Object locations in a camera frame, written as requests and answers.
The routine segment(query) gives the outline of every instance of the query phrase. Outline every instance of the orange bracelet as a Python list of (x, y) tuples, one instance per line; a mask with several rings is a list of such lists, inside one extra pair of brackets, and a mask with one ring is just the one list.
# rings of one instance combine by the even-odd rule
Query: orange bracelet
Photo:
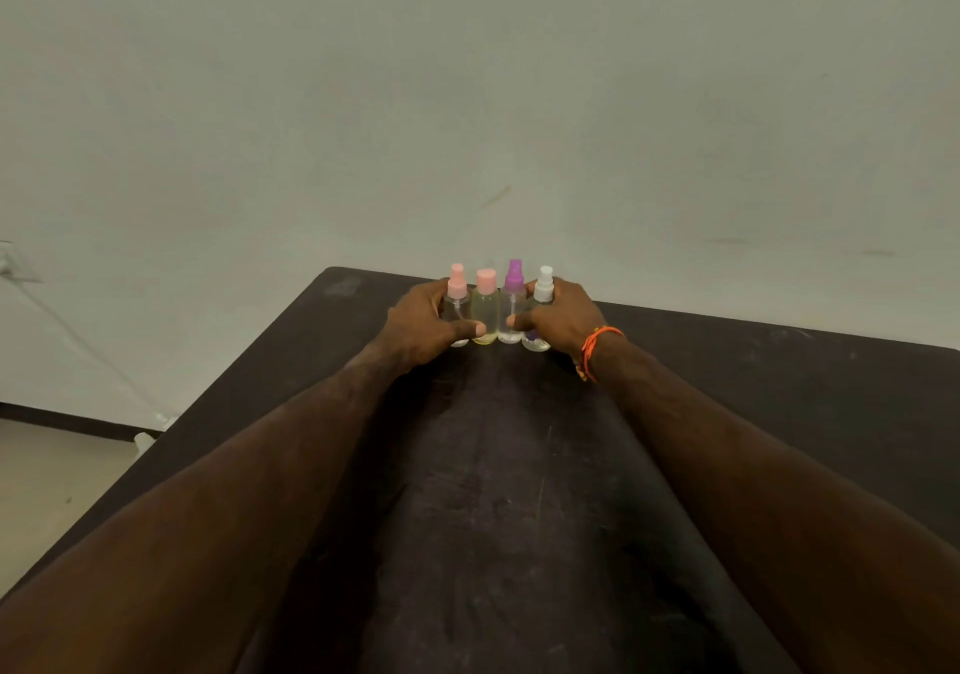
[(583, 342), (583, 347), (580, 348), (580, 363), (577, 364), (577, 374), (584, 381), (593, 381), (596, 383), (596, 378), (591, 375), (590, 368), (588, 364), (591, 362), (591, 356), (594, 355), (594, 348), (597, 345), (597, 338), (600, 337), (601, 333), (616, 333), (617, 335), (623, 335), (622, 330), (618, 330), (612, 325), (604, 325), (603, 327), (594, 328), (593, 332), (586, 336), (586, 340)]

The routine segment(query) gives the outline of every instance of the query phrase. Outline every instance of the purple spray cap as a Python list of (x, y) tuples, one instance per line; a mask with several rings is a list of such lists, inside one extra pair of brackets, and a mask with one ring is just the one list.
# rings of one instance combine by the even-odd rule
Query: purple spray cap
[(510, 260), (510, 268), (507, 270), (507, 278), (503, 280), (503, 292), (523, 292), (523, 264), (521, 260)]

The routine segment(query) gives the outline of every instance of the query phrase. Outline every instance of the hand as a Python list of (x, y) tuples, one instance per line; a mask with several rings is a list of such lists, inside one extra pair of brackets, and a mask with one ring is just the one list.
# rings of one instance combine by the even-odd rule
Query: hand
[[(536, 282), (527, 283), (527, 294), (533, 293)], [(553, 304), (537, 305), (533, 310), (507, 317), (507, 326), (514, 330), (535, 330), (553, 348), (580, 363), (584, 341), (601, 326), (606, 326), (594, 301), (576, 282), (559, 277), (553, 280)]]
[(387, 323), (374, 344), (397, 354), (402, 373), (429, 363), (456, 341), (479, 338), (487, 332), (478, 320), (440, 319), (445, 292), (446, 278), (416, 285), (387, 311)]

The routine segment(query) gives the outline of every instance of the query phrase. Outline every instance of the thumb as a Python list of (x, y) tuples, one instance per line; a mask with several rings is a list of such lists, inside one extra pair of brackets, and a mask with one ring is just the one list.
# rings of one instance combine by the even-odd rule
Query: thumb
[(453, 341), (465, 341), (487, 334), (487, 327), (479, 320), (454, 320), (448, 323), (453, 331)]
[(533, 330), (537, 327), (534, 322), (535, 310), (527, 310), (525, 313), (517, 313), (507, 317), (507, 327), (513, 330)]

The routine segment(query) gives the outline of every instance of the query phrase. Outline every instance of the forearm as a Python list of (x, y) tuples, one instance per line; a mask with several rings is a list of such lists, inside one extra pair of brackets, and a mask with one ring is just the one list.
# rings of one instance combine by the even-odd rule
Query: forearm
[(590, 368), (751, 605), (809, 670), (960, 658), (960, 556), (629, 342)]
[(115, 514), (0, 608), (0, 669), (229, 668), (401, 371), (372, 344)]

